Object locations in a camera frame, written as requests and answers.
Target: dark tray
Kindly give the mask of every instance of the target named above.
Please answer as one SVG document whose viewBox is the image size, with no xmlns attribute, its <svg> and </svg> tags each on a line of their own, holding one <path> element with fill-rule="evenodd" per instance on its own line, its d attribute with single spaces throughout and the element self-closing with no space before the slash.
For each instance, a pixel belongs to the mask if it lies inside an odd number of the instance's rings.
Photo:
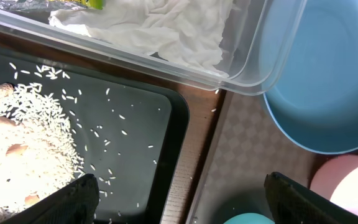
<svg viewBox="0 0 358 224">
<path fill-rule="evenodd" d="M 15 80 L 9 62 L 18 71 L 28 70 L 31 74 L 19 72 Z M 59 74 L 58 79 L 51 80 L 45 77 L 47 73 L 40 78 L 34 75 L 35 65 L 63 69 L 71 78 Z M 0 48 L 0 84 L 6 82 L 25 85 L 37 82 L 43 85 L 43 95 L 55 93 L 53 97 L 60 99 L 64 113 L 70 116 L 71 128 L 76 130 L 73 137 L 77 151 L 85 157 L 84 171 L 104 179 L 110 176 L 108 168 L 114 172 L 117 178 L 110 180 L 111 186 L 99 181 L 99 188 L 109 195 L 107 198 L 100 195 L 95 224 L 106 223 L 110 218 L 114 223 L 160 223 L 189 120 L 188 107 L 181 95 L 158 86 Z M 77 96 L 78 103 L 62 100 L 62 88 L 67 95 Z M 69 114 L 70 110 L 76 113 L 75 117 Z M 104 145 L 105 139 L 111 141 L 108 146 Z"/>
</svg>

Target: pink container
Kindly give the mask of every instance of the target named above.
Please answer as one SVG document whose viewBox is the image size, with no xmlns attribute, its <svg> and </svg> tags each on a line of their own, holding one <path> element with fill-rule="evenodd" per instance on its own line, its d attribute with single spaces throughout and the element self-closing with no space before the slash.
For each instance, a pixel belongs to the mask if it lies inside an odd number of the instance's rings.
<svg viewBox="0 0 358 224">
<path fill-rule="evenodd" d="M 339 156 L 314 175 L 310 190 L 358 215 L 358 156 Z"/>
</svg>

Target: white paper towel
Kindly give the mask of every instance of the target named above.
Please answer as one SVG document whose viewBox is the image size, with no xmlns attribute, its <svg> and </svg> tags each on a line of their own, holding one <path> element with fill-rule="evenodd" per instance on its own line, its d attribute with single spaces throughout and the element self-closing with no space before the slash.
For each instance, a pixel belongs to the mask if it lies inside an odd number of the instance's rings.
<svg viewBox="0 0 358 224">
<path fill-rule="evenodd" d="M 57 10 L 52 26 L 94 37 L 118 48 L 158 55 L 220 77 L 219 44 L 232 0 L 108 0 L 103 10 Z"/>
</svg>

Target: uncooked rice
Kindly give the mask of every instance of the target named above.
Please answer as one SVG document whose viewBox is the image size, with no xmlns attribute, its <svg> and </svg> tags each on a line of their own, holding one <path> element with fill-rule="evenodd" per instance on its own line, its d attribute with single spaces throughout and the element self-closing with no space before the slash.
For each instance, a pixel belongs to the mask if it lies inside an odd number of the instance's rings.
<svg viewBox="0 0 358 224">
<path fill-rule="evenodd" d="M 34 75 L 37 75 L 38 77 L 41 77 L 42 78 L 42 75 L 38 72 L 34 72 Z"/>
<path fill-rule="evenodd" d="M 12 62 L 9 62 L 9 64 L 11 65 L 11 67 L 16 70 L 16 65 L 14 65 Z"/>
<path fill-rule="evenodd" d="M 66 72 L 63 72 L 63 78 L 68 78 L 68 79 L 70 79 L 70 76 L 68 76 Z"/>
<path fill-rule="evenodd" d="M 41 69 L 38 65 L 36 65 L 35 67 L 37 67 L 37 71 L 38 71 L 39 73 L 42 73 L 42 72 L 43 72 L 42 69 Z"/>
<path fill-rule="evenodd" d="M 38 90 L 35 83 L 21 84 L 0 99 L 0 116 L 12 113 L 17 124 L 9 131 L 0 129 L 0 222 L 30 207 L 24 203 L 27 196 L 42 200 L 69 184 L 83 161 L 73 147 L 63 108 L 52 94 L 42 96 Z M 13 142 L 28 147 L 20 159 L 5 157 Z"/>
</svg>

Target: blue plastic bowl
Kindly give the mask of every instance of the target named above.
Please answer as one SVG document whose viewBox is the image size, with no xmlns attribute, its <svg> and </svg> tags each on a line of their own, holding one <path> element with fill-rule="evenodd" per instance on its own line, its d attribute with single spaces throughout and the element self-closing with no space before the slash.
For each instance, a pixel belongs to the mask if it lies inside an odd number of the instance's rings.
<svg viewBox="0 0 358 224">
<path fill-rule="evenodd" d="M 268 15 L 266 23 L 261 70 L 278 50 L 269 41 L 275 21 Z M 264 101 L 295 144 L 322 154 L 358 149 L 358 0 L 308 0 L 282 76 Z"/>
</svg>

